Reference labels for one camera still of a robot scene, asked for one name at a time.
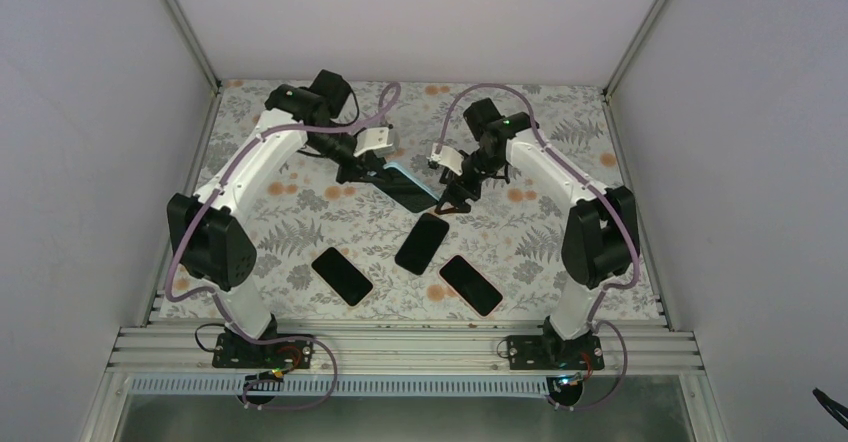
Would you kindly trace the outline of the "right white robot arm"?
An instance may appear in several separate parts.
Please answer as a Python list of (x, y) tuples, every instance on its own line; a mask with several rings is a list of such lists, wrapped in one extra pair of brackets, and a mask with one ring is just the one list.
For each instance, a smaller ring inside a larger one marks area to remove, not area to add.
[(570, 279), (556, 308), (542, 324), (544, 361), (565, 369), (589, 352), (594, 319), (613, 277), (640, 268), (637, 207), (626, 187), (596, 185), (543, 135), (532, 110), (504, 116), (494, 102), (473, 103), (464, 118), (478, 147), (465, 153), (439, 137), (429, 156), (442, 168), (445, 190), (437, 211), (467, 213), (487, 179), (507, 177), (516, 168), (547, 190), (566, 215), (561, 260)]

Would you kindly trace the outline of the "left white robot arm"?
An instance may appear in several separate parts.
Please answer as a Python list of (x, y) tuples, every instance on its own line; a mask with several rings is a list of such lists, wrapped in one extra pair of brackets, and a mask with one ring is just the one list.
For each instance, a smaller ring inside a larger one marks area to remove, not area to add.
[(255, 367), (278, 353), (275, 316), (251, 279), (257, 250), (245, 225), (269, 177), (304, 147), (319, 151), (338, 169), (339, 180), (383, 178), (385, 156), (395, 149), (384, 125), (401, 86), (388, 83), (377, 110), (352, 123), (338, 117), (352, 94), (339, 74), (322, 70), (307, 87), (282, 84), (268, 95), (257, 125), (229, 161), (191, 195), (176, 193), (166, 208), (173, 256), (164, 293), (171, 303), (208, 293), (240, 339), (239, 354)]

